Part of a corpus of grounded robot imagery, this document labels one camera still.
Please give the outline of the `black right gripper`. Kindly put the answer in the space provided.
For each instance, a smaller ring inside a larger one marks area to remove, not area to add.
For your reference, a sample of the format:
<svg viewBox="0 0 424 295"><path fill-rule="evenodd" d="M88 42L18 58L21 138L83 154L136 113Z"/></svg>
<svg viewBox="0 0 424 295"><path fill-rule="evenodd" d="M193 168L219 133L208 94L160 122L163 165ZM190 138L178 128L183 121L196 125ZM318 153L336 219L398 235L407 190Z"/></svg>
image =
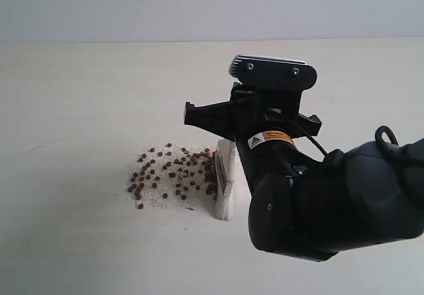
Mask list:
<svg viewBox="0 0 424 295"><path fill-rule="evenodd" d="M184 124L236 141L253 196L288 196L299 175L295 166L314 163L297 150L294 139L315 137L322 126L318 116L299 113L301 95L235 83L231 101L199 107L186 102Z"/></svg>

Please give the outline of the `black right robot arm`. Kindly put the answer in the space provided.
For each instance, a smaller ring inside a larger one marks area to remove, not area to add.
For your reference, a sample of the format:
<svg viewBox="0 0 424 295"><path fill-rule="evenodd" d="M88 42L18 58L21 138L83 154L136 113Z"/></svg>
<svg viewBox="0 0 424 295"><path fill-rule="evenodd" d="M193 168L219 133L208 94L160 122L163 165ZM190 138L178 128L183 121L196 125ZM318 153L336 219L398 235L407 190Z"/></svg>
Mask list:
<svg viewBox="0 0 424 295"><path fill-rule="evenodd" d="M301 90L235 84L230 99L186 103L184 122L237 146L251 195L248 231L260 251L327 261L341 251L423 234L423 141L399 145L379 127L374 140L314 160L294 139L321 123L299 114Z"/></svg>

